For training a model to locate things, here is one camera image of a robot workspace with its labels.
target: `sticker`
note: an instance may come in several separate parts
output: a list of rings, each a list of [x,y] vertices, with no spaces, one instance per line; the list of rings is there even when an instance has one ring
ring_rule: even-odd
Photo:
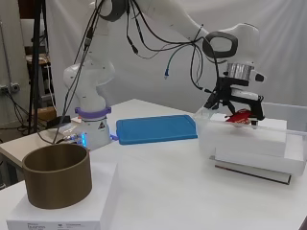
[[[28,229],[29,230],[43,230],[46,226],[40,225],[38,223],[28,223]]]
[[[105,126],[104,122],[101,122],[101,123],[99,124],[98,130],[99,130],[99,129],[103,129],[103,128],[105,128],[105,127],[106,127],[106,126]]]

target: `white table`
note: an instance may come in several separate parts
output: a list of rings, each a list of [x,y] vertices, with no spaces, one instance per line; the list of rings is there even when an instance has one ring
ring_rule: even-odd
[[[108,123],[114,131],[121,118],[172,114],[187,113],[133,100],[115,105]],[[198,140],[112,143],[91,153],[97,159],[119,161],[122,188],[111,230],[295,230],[307,215],[306,174],[286,186],[215,169]],[[0,192],[1,229],[24,194],[23,182]]]

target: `power outlet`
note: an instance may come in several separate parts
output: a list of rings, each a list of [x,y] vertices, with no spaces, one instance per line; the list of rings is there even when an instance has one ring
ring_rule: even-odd
[[[0,96],[4,96],[9,93],[9,87],[7,85],[0,84]]]

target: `cardboard tube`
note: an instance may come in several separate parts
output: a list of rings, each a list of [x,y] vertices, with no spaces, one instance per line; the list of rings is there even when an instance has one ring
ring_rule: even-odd
[[[59,209],[86,198],[92,189],[89,152],[71,145],[53,145],[29,153],[22,162],[30,203]]]

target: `wall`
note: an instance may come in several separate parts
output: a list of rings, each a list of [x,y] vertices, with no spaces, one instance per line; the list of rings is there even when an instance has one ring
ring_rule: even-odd
[[[24,108],[29,104],[29,75],[20,27],[17,0],[0,0],[0,17],[3,21],[4,38],[9,56],[12,80],[20,84],[20,92],[14,95],[15,100]],[[0,84],[9,84],[8,70],[0,38]],[[0,126],[15,121],[11,101],[0,97]]]

